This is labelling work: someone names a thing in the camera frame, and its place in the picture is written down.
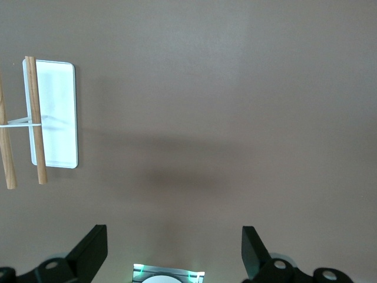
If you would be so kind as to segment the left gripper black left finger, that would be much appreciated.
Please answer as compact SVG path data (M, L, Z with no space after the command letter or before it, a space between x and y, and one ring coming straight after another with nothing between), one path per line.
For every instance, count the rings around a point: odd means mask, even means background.
M2 266L1 282L92 282L107 255L107 226L95 225L63 258L48 259L22 275Z

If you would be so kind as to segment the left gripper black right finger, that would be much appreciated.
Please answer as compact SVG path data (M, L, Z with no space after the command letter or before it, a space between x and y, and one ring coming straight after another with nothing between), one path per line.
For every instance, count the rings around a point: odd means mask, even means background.
M353 282L344 272L333 268L317 268L308 275L287 256L271 255L253 226L242 227L242 261L247 272L244 282Z

